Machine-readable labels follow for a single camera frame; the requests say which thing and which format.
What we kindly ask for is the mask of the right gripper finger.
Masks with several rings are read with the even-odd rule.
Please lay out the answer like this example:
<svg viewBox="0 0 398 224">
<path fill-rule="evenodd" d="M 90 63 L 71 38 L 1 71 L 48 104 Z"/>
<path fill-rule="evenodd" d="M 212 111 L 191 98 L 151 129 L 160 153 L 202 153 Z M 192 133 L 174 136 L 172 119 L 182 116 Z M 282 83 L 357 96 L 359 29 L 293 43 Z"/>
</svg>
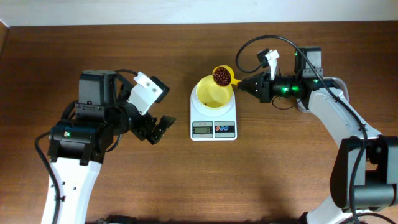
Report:
<svg viewBox="0 0 398 224">
<path fill-rule="evenodd" d="M 238 83 L 239 89 L 258 89 L 261 87 L 263 82 L 264 72 L 259 72 L 253 76 L 243 78 Z"/>
<path fill-rule="evenodd" d="M 252 95 L 255 98 L 257 98 L 258 100 L 261 99 L 261 92 L 257 88 L 241 86 L 241 87 L 239 87 L 239 89 L 244 91 L 244 92 L 246 92 L 246 93 L 249 93 L 250 95 Z"/>
</svg>

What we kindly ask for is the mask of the yellow measuring scoop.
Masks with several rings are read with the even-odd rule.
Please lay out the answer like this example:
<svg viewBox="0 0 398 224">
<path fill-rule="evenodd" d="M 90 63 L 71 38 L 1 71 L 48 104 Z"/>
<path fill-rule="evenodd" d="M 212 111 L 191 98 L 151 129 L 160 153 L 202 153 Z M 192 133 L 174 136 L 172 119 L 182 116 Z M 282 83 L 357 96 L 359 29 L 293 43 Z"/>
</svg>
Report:
<svg viewBox="0 0 398 224">
<path fill-rule="evenodd" d="M 213 70 L 212 73 L 213 81 L 222 87 L 226 87 L 228 85 L 237 85 L 241 82 L 234 77 L 234 72 L 231 67 L 227 65 L 220 65 Z"/>
</svg>

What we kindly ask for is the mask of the red adzuki beans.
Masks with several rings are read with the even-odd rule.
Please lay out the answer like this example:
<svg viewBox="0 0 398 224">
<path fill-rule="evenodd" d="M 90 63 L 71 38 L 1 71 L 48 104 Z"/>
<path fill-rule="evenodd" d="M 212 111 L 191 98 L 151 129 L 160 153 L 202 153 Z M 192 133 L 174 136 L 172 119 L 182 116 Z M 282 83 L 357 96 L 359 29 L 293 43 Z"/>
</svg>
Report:
<svg viewBox="0 0 398 224">
<path fill-rule="evenodd" d="M 228 86 L 231 83 L 231 74 L 224 67 L 218 67 L 213 72 L 213 80 L 219 86 Z"/>
</svg>

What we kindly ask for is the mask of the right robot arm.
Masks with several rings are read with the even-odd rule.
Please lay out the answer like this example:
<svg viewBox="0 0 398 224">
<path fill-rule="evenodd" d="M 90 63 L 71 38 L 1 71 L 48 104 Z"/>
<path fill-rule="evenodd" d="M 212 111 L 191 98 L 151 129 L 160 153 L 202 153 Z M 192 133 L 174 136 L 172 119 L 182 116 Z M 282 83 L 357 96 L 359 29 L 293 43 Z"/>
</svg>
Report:
<svg viewBox="0 0 398 224">
<path fill-rule="evenodd" d="M 279 53 L 265 49 L 257 59 L 265 72 L 238 83 L 262 103 L 295 98 L 298 108 L 314 114 L 338 146 L 330 177 L 330 196 L 305 212 L 301 223 L 359 223 L 397 205 L 397 137 L 384 136 L 368 125 L 349 104 L 345 83 L 324 77 L 319 48 L 297 48 L 294 76 L 277 73 Z"/>
</svg>

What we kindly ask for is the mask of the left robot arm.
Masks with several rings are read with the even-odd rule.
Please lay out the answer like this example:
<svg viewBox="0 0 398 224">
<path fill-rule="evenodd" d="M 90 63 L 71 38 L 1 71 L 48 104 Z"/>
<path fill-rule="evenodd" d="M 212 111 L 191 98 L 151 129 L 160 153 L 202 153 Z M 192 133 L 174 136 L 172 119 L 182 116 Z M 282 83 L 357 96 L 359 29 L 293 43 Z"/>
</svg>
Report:
<svg viewBox="0 0 398 224">
<path fill-rule="evenodd" d="M 121 136 L 132 132 L 140 141 L 157 144 L 175 118 L 157 119 L 148 110 L 170 88 L 157 77 L 124 70 L 84 70 L 78 99 L 60 121 L 35 139 L 35 149 L 49 173 L 42 223 L 84 223 L 96 179 L 106 153 Z"/>
</svg>

